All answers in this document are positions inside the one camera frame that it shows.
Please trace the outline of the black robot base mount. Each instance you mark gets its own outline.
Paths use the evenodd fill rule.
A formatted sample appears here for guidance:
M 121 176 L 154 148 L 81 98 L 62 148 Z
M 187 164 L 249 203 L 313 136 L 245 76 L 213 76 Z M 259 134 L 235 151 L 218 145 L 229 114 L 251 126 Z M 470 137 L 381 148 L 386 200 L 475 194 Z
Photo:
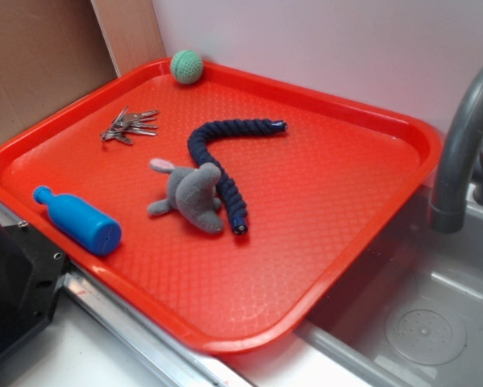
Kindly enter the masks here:
M 0 224 L 0 360 L 51 323 L 67 266 L 35 227 Z

